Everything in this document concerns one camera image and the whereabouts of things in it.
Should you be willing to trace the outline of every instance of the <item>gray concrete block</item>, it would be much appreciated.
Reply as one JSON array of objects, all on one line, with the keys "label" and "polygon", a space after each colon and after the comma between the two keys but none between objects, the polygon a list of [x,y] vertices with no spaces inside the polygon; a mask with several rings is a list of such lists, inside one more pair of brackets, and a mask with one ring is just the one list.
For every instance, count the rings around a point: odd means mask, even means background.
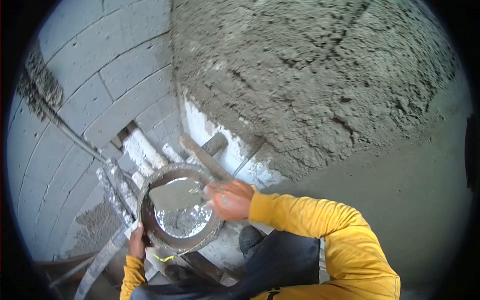
[{"label": "gray concrete block", "polygon": [[110,157],[119,159],[123,155],[122,152],[112,143],[108,143],[105,147],[100,149],[100,154],[107,159]]},{"label": "gray concrete block", "polygon": [[73,141],[50,123],[32,153],[26,175],[47,185],[72,145]]},{"label": "gray concrete block", "polygon": [[181,157],[186,159],[188,157],[187,152],[180,146],[179,144],[179,137],[180,134],[183,132],[182,124],[177,124],[172,131],[170,131],[167,135],[168,143],[170,146],[177,152]]},{"label": "gray concrete block", "polygon": [[45,61],[102,16],[102,3],[99,0],[60,1],[38,33]]},{"label": "gray concrete block", "polygon": [[138,117],[135,118],[135,121],[143,132],[148,132],[173,112],[176,107],[177,103],[175,96],[173,93],[168,93],[165,97],[162,97],[138,115]]},{"label": "gray concrete block", "polygon": [[59,249],[59,257],[67,259],[68,254],[67,252],[72,250],[75,245],[77,244],[77,233],[82,229],[85,228],[85,226],[78,224],[76,219],[78,216],[83,214],[84,212],[93,209],[97,204],[100,204],[103,201],[103,188],[100,184],[98,184],[90,196],[86,199],[84,205],[82,205],[82,208],[80,208],[79,212],[75,216],[75,219],[73,220],[72,224],[70,224],[65,239],[63,240],[63,243]]},{"label": "gray concrete block", "polygon": [[163,120],[170,113],[179,109],[178,100],[174,93],[169,93],[165,97],[158,100],[158,106],[160,107],[162,117],[160,120]]},{"label": "gray concrete block", "polygon": [[60,209],[58,218],[53,225],[44,256],[45,260],[49,261],[54,254],[58,255],[68,228],[72,224],[82,205],[85,203],[87,197],[98,185],[96,170],[100,166],[101,163],[94,160],[68,195],[67,200]]},{"label": "gray concrete block", "polygon": [[155,130],[152,128],[150,129],[145,136],[147,137],[147,140],[150,142],[150,144],[155,145],[158,142],[160,142],[160,139],[158,138],[158,135],[156,134]]},{"label": "gray concrete block", "polygon": [[33,240],[33,247],[41,253],[41,259],[45,254],[57,215],[60,213],[68,195],[92,162],[92,156],[79,146],[74,145],[60,163],[48,185],[44,201],[40,206],[35,227],[35,239]]},{"label": "gray concrete block", "polygon": [[155,125],[152,130],[155,132],[158,140],[160,141],[164,137],[168,135],[168,132],[170,131],[166,126],[163,120],[159,122],[157,125]]},{"label": "gray concrete block", "polygon": [[118,99],[147,76],[172,63],[169,36],[146,41],[123,53],[100,70],[108,91]]},{"label": "gray concrete block", "polygon": [[130,121],[172,90],[171,71],[169,65],[125,93],[88,127],[85,139],[103,148]]},{"label": "gray concrete block", "polygon": [[68,194],[74,188],[93,160],[94,158],[91,155],[79,146],[73,145],[48,185],[47,193],[45,194],[45,204],[52,204],[51,209],[57,207],[58,209],[53,211],[58,213],[66,200],[61,195]]},{"label": "gray concrete block", "polygon": [[160,123],[163,124],[167,133],[174,130],[178,126],[178,124],[181,124],[180,112],[178,111],[178,109],[171,112]]},{"label": "gray concrete block", "polygon": [[105,15],[141,0],[103,0]]},{"label": "gray concrete block", "polygon": [[15,213],[28,161],[47,125],[48,121],[40,122],[24,101],[20,103],[7,138],[8,181]]},{"label": "gray concrete block", "polygon": [[7,132],[10,132],[10,127],[12,126],[13,118],[15,117],[15,113],[17,112],[20,103],[22,102],[22,98],[15,93],[13,94],[12,105],[10,105],[10,112],[8,114],[8,129]]},{"label": "gray concrete block", "polygon": [[18,226],[20,227],[25,244],[33,257],[37,257],[38,254],[36,249],[32,247],[35,222],[46,190],[46,185],[28,176],[24,177],[18,207]]},{"label": "gray concrete block", "polygon": [[112,103],[113,100],[97,73],[63,104],[58,114],[76,134],[82,135]]},{"label": "gray concrete block", "polygon": [[78,211],[77,215],[81,215],[84,212],[87,212],[89,210],[92,210],[97,206],[98,204],[102,203],[103,201],[103,187],[100,185],[100,183],[94,188],[90,196],[88,196],[87,200],[85,201],[84,205],[82,208]]},{"label": "gray concrete block", "polygon": [[119,160],[118,164],[120,168],[124,171],[130,172],[131,170],[136,170],[137,166],[135,163],[130,159],[127,153],[125,153]]},{"label": "gray concrete block", "polygon": [[167,0],[143,0],[123,7],[80,32],[47,66],[69,97],[118,55],[168,31],[169,11]]}]

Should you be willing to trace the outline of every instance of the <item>cement splatter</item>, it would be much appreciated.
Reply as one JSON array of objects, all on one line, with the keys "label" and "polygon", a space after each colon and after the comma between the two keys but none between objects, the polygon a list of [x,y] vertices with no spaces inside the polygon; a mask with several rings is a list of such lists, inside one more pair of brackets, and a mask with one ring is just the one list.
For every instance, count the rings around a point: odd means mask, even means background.
[{"label": "cement splatter", "polygon": [[75,236],[77,239],[75,247],[66,252],[68,256],[99,251],[113,233],[122,226],[110,204],[106,201],[79,215],[76,222],[83,227]]},{"label": "cement splatter", "polygon": [[265,137],[270,167],[293,179],[427,127],[456,67],[420,1],[175,0],[172,24],[190,100],[245,141]]}]

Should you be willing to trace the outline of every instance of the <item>rough cement plaster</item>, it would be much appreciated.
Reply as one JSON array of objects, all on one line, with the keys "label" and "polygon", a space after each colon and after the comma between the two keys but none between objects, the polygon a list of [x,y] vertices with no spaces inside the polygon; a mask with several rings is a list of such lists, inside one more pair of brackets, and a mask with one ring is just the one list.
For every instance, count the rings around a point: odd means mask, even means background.
[{"label": "rough cement plaster", "polygon": [[397,138],[327,170],[264,192],[327,198],[357,208],[377,235],[404,288],[440,282],[468,220],[464,137],[471,114],[468,84],[457,72],[432,109],[445,112],[418,138]]},{"label": "rough cement plaster", "polygon": [[264,136],[294,179],[428,126],[456,65],[416,1],[175,0],[172,21],[191,100],[242,139]]},{"label": "rough cement plaster", "polygon": [[83,226],[75,235],[74,248],[66,252],[68,256],[99,251],[122,225],[106,201],[78,216],[76,222]]}]

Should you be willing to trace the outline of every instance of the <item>white pipe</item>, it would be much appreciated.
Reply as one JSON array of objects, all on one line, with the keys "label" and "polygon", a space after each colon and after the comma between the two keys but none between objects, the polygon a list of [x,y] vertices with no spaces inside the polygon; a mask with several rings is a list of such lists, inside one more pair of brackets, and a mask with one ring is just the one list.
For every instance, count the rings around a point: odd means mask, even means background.
[{"label": "white pipe", "polygon": [[140,129],[135,128],[132,131],[132,136],[137,141],[140,149],[143,151],[144,157],[152,165],[153,168],[159,170],[160,168],[168,164],[168,161],[163,156],[161,156],[155,150],[155,148],[153,148],[153,146],[150,144],[150,142],[147,140],[147,138],[144,136],[143,132]]},{"label": "white pipe", "polygon": [[162,147],[162,152],[165,156],[174,163],[184,163],[185,160],[177,153],[169,144],[165,144]]},{"label": "white pipe", "polygon": [[148,177],[154,173],[152,167],[144,159],[142,148],[132,135],[127,136],[125,140],[123,140],[123,147],[144,177]]},{"label": "white pipe", "polygon": [[144,185],[144,182],[145,182],[145,178],[142,176],[142,174],[139,172],[139,171],[136,171],[133,175],[132,175],[132,180],[133,182],[135,182],[135,185],[141,189],[142,186]]}]

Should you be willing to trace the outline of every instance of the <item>pvc pipe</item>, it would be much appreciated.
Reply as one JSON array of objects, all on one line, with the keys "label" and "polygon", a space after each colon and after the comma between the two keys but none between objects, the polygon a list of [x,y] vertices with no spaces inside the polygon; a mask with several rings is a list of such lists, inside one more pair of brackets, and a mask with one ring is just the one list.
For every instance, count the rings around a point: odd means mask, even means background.
[{"label": "pvc pipe", "polygon": [[152,165],[153,168],[159,170],[160,168],[168,164],[168,161],[163,156],[161,156],[155,150],[155,148],[153,148],[153,146],[150,144],[150,142],[147,140],[147,138],[144,136],[143,132],[140,129],[133,129],[131,135],[137,141],[140,149],[142,149],[144,153],[144,157]]},{"label": "pvc pipe", "polygon": [[154,173],[153,168],[144,159],[142,148],[131,134],[123,140],[123,147],[144,177],[148,177]]},{"label": "pvc pipe", "polygon": [[174,163],[184,163],[185,160],[177,153],[169,144],[165,144],[162,147],[162,152],[165,156]]}]

